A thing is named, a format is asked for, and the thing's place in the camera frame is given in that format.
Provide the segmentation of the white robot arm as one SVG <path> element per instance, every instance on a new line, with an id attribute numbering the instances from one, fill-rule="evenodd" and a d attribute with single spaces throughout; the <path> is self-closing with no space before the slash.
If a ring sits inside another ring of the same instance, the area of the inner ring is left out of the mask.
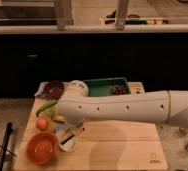
<path id="1" fill-rule="evenodd" d="M 74 80 L 57 102 L 58 113 L 75 122 L 83 118 L 164 123 L 188 129 L 188 91 L 154 91 L 90 97 L 88 86 Z"/>

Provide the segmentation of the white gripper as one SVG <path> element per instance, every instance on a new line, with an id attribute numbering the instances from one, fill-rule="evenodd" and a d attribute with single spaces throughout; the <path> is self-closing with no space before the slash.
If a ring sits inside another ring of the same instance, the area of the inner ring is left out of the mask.
<path id="1" fill-rule="evenodd" d="M 72 137 L 79 136 L 84 131 L 84 121 L 58 123 L 55 127 L 55 134 L 60 143 L 66 143 Z"/>

